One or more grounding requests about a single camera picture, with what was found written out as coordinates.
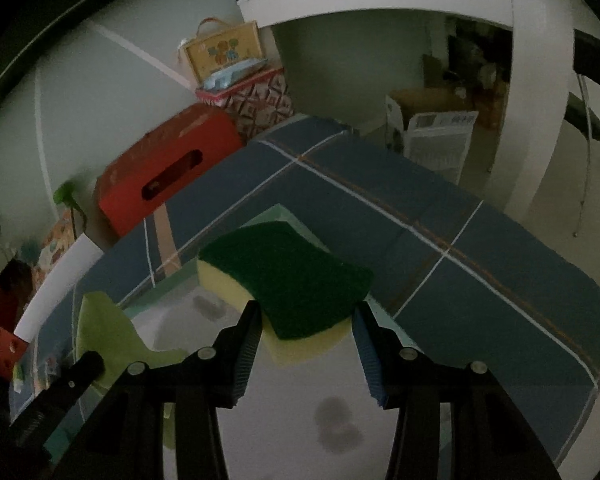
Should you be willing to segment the blue plaid table cloth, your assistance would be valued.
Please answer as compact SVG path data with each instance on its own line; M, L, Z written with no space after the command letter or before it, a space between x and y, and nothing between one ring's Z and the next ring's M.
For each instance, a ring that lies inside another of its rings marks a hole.
M173 195L54 305L9 396L18 415L72 360L83 296L136 311L187 281L198 252L256 219L296 222L373 273L370 296L435 360L486 361L561 463L600 392L600 286L519 223L326 119L255 140Z

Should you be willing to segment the yellow green scrub sponge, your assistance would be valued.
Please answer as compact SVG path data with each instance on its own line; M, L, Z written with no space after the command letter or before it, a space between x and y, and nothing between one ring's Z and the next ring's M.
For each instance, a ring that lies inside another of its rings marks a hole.
M237 311L251 300L260 304L264 344L279 367L311 361L339 344L374 278L285 221L243 226L212 240L198 254L197 272L204 289Z

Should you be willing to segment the shallow teal cardboard tray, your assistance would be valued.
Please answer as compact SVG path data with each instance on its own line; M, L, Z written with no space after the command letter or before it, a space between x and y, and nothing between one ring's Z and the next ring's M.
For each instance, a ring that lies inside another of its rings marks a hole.
M194 352L155 351L102 292L83 299L70 373L12 424L15 444L43 444L90 385L104 397L65 452L71 479L158 479L162 450L195 479L406 478L440 469L451 443L448 404L417 405L386 424L368 411L387 389L371 378L373 275L326 250L296 219L267 214L208 244L204 289L227 305L219 333Z

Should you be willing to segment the green toy dumbbell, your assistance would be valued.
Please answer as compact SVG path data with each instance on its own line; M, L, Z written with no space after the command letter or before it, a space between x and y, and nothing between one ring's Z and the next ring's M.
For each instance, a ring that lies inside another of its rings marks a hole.
M68 180L53 192L53 201L56 205L64 205L67 208L78 210L80 205L74 196L75 192L76 184L73 180Z

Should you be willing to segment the orange toy box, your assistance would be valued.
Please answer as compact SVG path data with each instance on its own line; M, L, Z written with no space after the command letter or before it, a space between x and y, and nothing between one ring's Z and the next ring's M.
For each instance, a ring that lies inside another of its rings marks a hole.
M53 229L43 240L38 261L32 269L33 289L36 292L40 289L50 271L56 266L56 263L76 241L77 236L76 211L73 208L68 208L62 213Z

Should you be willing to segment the patterned gift box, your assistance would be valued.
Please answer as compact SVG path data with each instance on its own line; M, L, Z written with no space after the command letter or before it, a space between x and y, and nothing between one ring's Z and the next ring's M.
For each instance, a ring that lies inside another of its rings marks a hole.
M198 88L195 96L222 108L244 143L294 116L285 69L279 64L265 66L224 90Z

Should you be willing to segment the white curved desk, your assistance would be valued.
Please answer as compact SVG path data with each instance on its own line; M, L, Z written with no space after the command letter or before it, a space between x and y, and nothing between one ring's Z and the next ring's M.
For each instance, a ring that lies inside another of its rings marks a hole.
M246 20L277 25L336 12L425 11L445 21L434 43L451 72L474 54L500 66L508 90L486 198L509 217L528 211L553 156L577 76L600 86L600 20L583 0L237 0Z

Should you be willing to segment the yellow green cloth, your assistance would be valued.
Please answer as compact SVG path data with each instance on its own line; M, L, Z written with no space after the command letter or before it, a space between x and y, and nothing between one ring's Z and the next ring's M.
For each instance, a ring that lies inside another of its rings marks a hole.
M134 362L142 361L150 368L157 368L181 363L188 357L184 349L149 349L131 319L106 292L88 292L83 296L74 350L77 358L89 351L102 357L105 370L92 383L101 399Z

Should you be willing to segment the white cardboard box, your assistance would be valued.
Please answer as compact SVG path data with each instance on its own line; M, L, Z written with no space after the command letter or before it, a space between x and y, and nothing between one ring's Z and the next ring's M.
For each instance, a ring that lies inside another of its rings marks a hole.
M391 90L386 95L388 133L411 162L460 183L478 118L466 99L449 89Z

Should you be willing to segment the beige gift bag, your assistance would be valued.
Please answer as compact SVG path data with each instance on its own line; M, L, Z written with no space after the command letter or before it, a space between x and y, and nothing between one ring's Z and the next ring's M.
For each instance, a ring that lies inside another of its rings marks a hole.
M194 36L178 46L178 60L185 62L197 84L250 58L265 58L256 21L230 24L214 16L204 18Z

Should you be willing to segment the white foam board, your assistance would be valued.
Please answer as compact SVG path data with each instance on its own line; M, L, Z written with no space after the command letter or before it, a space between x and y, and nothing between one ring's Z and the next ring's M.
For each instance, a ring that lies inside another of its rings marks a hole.
M104 252L86 234L81 234L50 270L16 325L14 334L27 344Z

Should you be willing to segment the red cardboard box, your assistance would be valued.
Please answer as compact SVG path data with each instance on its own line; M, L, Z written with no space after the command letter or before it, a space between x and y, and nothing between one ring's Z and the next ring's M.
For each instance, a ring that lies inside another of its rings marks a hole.
M219 107L196 103L146 133L97 179L95 200L110 228L125 236L161 204L242 148Z

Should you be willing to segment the red handbag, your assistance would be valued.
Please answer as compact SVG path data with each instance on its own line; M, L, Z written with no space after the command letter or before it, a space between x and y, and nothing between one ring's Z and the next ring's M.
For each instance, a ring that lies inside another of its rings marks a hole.
M0 273L0 376L12 379L15 365L28 344L15 328L32 296L32 271L27 263L12 258Z

